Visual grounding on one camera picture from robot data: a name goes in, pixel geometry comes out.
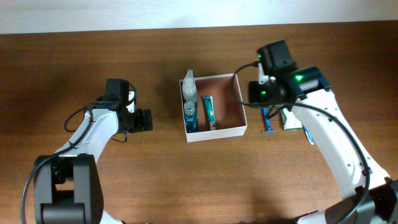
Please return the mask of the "white green sachet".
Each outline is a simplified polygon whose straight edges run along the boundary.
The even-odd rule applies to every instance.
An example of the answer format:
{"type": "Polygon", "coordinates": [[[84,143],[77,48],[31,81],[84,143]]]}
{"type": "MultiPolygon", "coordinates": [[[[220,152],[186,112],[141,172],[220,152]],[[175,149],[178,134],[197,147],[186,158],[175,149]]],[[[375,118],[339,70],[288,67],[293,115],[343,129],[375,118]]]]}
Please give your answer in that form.
{"type": "Polygon", "coordinates": [[[281,112],[284,131],[297,131],[303,128],[301,122],[294,116],[293,112],[284,108],[281,112]]]}

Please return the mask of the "blue disposable razor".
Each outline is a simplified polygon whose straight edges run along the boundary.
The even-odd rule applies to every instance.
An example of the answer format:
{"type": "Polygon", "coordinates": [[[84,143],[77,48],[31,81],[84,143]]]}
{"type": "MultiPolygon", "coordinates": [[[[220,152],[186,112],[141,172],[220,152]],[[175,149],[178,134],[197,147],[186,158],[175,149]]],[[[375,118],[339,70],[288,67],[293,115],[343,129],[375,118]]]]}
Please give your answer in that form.
{"type": "Polygon", "coordinates": [[[264,125],[265,125],[265,130],[263,130],[263,134],[270,134],[270,133],[275,133],[276,130],[271,128],[271,122],[270,119],[274,116],[273,114],[269,114],[267,108],[262,108],[262,115],[264,118],[264,125]]]}

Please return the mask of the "blue white toothbrush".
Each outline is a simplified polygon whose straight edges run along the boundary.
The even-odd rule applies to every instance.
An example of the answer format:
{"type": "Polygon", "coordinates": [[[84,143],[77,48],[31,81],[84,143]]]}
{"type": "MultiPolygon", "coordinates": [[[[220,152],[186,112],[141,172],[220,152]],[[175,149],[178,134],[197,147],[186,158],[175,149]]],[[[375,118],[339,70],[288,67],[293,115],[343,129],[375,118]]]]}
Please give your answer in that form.
{"type": "Polygon", "coordinates": [[[303,130],[304,130],[304,133],[305,133],[305,135],[306,135],[306,137],[307,137],[309,143],[310,143],[311,145],[314,145],[315,142],[314,142],[314,140],[313,140],[313,138],[312,138],[312,135],[309,133],[308,129],[307,129],[305,126],[303,126],[303,130]]]}

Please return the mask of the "purple spray bottle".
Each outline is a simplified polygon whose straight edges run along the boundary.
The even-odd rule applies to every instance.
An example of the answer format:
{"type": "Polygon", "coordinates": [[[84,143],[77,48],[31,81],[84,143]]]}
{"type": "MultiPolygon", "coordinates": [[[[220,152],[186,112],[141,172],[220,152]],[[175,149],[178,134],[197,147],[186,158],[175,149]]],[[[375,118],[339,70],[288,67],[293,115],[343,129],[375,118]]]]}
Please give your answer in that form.
{"type": "Polygon", "coordinates": [[[198,100],[198,92],[193,76],[193,70],[188,70],[182,83],[182,95],[185,101],[192,101],[194,103],[198,100]]]}

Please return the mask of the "teal mouthwash bottle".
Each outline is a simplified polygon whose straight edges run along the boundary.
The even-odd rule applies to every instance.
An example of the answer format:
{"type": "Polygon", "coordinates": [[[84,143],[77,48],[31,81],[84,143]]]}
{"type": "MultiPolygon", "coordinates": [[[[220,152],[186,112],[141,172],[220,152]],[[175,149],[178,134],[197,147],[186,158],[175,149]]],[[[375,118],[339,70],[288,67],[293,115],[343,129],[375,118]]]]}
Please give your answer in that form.
{"type": "Polygon", "coordinates": [[[197,105],[193,101],[184,103],[184,120],[187,133],[195,133],[198,128],[197,105]]]}

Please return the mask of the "green red toothpaste tube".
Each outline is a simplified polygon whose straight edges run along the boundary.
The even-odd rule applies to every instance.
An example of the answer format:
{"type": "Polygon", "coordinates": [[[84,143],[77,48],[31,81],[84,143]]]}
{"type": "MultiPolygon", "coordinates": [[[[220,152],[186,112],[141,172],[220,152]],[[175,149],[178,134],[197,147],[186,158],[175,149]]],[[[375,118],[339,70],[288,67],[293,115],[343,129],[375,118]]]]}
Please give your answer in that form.
{"type": "Polygon", "coordinates": [[[213,97],[212,96],[202,96],[201,97],[206,109],[206,115],[209,122],[209,130],[215,131],[216,130],[216,119],[215,119],[215,112],[213,106],[213,97]]]}

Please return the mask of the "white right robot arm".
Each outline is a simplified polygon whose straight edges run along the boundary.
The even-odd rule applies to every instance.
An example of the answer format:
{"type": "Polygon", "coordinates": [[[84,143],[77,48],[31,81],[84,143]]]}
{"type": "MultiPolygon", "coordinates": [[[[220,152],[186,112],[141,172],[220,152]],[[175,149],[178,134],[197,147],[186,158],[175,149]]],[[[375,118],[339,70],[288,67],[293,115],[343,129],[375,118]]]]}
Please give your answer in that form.
{"type": "Polygon", "coordinates": [[[343,116],[317,67],[298,68],[285,41],[257,50],[255,107],[289,110],[312,135],[338,187],[340,202],[296,223],[397,223],[397,181],[372,158],[343,116]]]}

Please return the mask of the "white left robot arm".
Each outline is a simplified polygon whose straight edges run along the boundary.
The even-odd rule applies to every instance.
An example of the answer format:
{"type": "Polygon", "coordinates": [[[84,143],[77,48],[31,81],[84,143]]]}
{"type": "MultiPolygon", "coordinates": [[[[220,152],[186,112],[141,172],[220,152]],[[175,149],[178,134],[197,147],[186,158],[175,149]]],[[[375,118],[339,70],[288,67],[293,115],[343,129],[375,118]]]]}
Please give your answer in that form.
{"type": "Polygon", "coordinates": [[[137,109],[136,88],[110,78],[104,95],[81,108],[83,120],[55,153],[36,158],[26,186],[34,184],[36,223],[119,223],[104,210],[96,163],[118,134],[151,131],[150,110],[137,109]]]}

